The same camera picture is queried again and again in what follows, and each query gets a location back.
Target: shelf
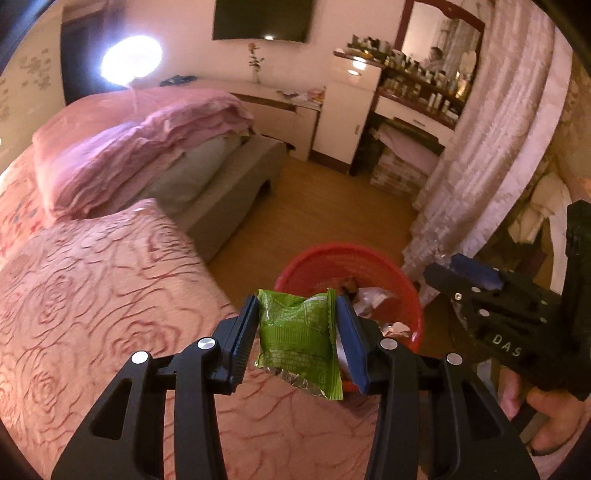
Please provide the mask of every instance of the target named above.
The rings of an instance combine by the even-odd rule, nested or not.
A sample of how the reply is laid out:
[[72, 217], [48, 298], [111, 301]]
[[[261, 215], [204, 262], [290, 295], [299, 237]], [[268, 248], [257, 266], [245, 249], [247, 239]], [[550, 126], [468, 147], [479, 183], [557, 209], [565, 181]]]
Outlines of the shelf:
[[441, 112], [429, 110], [429, 108], [427, 108], [426, 106], [424, 106], [418, 102], [413, 102], [412, 100], [397, 97], [395, 95], [387, 93], [381, 87], [378, 88], [378, 95], [382, 96], [384, 98], [387, 98], [389, 100], [392, 100], [396, 103], [400, 103], [400, 105], [404, 105], [405, 107], [411, 108], [412, 110], [415, 110], [416, 112], [421, 113], [422, 115], [425, 115], [425, 116], [431, 118], [432, 120], [435, 120], [436, 122], [444, 125], [445, 127], [448, 127], [452, 130], [456, 129], [457, 122], [452, 120], [447, 115], [444, 115]]
[[428, 81], [426, 81], [425, 79], [423, 79], [421, 77], [411, 75], [411, 74], [405, 72], [404, 70], [401, 70], [396, 67], [386, 67], [386, 72], [393, 72], [393, 73], [396, 73], [397, 75], [401, 75], [401, 76], [407, 78], [408, 80], [410, 80], [411, 82], [418, 83], [421, 87], [426, 88], [431, 93], [435, 93], [435, 94], [440, 93], [442, 95], [442, 97], [445, 100], [449, 100], [453, 106], [456, 106], [459, 108], [464, 108], [464, 106], [466, 105], [466, 103], [464, 101], [456, 98], [453, 95], [450, 95], [446, 90], [439, 88], [436, 85], [431, 85]]
[[[335, 57], [341, 57], [342, 59], [349, 59], [349, 60], [356, 60], [356, 59], [363, 58], [363, 57], [359, 57], [357, 55], [349, 55], [348, 53], [341, 53], [338, 51], [334, 51], [333, 54], [335, 55]], [[384, 65], [383, 63], [381, 63], [379, 61], [365, 60], [365, 59], [363, 59], [363, 61], [365, 63], [367, 63], [367, 65], [371, 65], [372, 67], [377, 67], [382, 70], [385, 70], [388, 68], [386, 65]]]
[[[334, 55], [336, 57], [341, 57], [341, 58], [349, 59], [349, 60], [354, 60], [355, 59], [355, 56], [354, 55], [350, 55], [348, 53], [340, 53], [340, 52], [337, 52], [337, 51], [335, 51], [333, 53], [334, 53]], [[409, 74], [409, 73], [405, 72], [404, 70], [401, 70], [401, 69], [399, 69], [397, 67], [387, 67], [386, 65], [384, 65], [383, 63], [378, 62], [378, 61], [365, 60], [365, 62], [367, 63], [367, 65], [378, 67], [378, 68], [380, 68], [382, 70], [385, 70], [386, 72], [391, 72], [391, 73], [395, 73], [397, 75], [401, 75], [401, 76], [407, 78], [408, 80], [410, 80], [411, 82], [418, 83], [421, 87], [427, 89], [431, 93], [435, 93], [435, 94], [441, 93], [442, 97], [445, 100], [449, 100], [450, 103], [454, 107], [456, 107], [456, 108], [463, 109], [464, 106], [466, 105], [466, 102], [464, 102], [464, 101], [456, 98], [453, 95], [450, 95], [446, 90], [444, 90], [442, 88], [439, 88], [436, 85], [431, 85], [424, 78], [417, 77], [415, 75], [411, 75], [411, 74]]]

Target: drawer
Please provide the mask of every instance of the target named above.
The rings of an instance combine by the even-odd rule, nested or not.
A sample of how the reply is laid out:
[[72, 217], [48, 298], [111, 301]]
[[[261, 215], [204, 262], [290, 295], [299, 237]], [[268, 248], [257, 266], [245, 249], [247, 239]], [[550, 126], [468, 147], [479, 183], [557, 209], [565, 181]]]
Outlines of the drawer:
[[378, 87], [382, 69], [354, 60], [334, 57], [330, 62], [330, 78], [334, 82], [345, 83], [363, 90], [375, 91]]
[[453, 130], [429, 118], [427, 115], [416, 112], [412, 108], [400, 105], [389, 98], [380, 97], [375, 108], [378, 115], [386, 118], [399, 118], [400, 120], [414, 125], [421, 130], [434, 135], [439, 143], [446, 147], [453, 136]]
[[255, 118], [255, 128], [263, 135], [291, 143], [296, 113], [260, 103], [246, 103], [246, 109]]

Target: wooden mirror frame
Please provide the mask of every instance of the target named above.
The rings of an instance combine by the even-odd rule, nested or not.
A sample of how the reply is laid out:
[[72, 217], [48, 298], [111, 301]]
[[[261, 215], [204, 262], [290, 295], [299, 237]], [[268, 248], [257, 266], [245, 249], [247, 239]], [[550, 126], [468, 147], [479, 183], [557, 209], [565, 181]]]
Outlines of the wooden mirror frame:
[[398, 34], [396, 36], [396, 41], [394, 42], [395, 50], [402, 51], [402, 45], [404, 45], [404, 38], [408, 33], [408, 24], [410, 23], [410, 17], [413, 13], [415, 3], [432, 5], [441, 10], [443, 15], [447, 18], [459, 18], [477, 29], [480, 32], [480, 40], [478, 41], [478, 46], [476, 48], [476, 55], [480, 57], [480, 47], [482, 45], [482, 35], [486, 26], [485, 23], [480, 18], [472, 15], [468, 10], [464, 10], [462, 7], [448, 2], [447, 0], [406, 0], [404, 10], [402, 10]]

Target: white curtain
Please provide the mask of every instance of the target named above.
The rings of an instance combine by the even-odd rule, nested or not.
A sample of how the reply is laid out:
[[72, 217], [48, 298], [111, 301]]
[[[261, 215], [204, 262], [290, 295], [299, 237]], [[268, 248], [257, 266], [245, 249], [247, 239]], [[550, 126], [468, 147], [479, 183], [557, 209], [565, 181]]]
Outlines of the white curtain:
[[[531, 0], [497, 1], [472, 94], [415, 202], [403, 252], [412, 280], [436, 259], [473, 257], [500, 225], [552, 139], [571, 66], [568, 42]], [[436, 295], [423, 283], [423, 304]]]

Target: finger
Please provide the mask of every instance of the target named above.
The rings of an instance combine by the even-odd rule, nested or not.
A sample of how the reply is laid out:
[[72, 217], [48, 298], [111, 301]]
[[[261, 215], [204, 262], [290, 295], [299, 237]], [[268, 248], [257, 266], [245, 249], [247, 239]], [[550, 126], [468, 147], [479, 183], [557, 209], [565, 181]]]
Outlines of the finger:
[[584, 403], [568, 392], [543, 392], [533, 388], [527, 403], [549, 419], [530, 443], [536, 455], [549, 455], [562, 447], [577, 431], [584, 415]]
[[501, 368], [499, 374], [499, 404], [509, 420], [512, 420], [519, 409], [523, 400], [520, 396], [522, 387], [521, 377], [513, 370]]

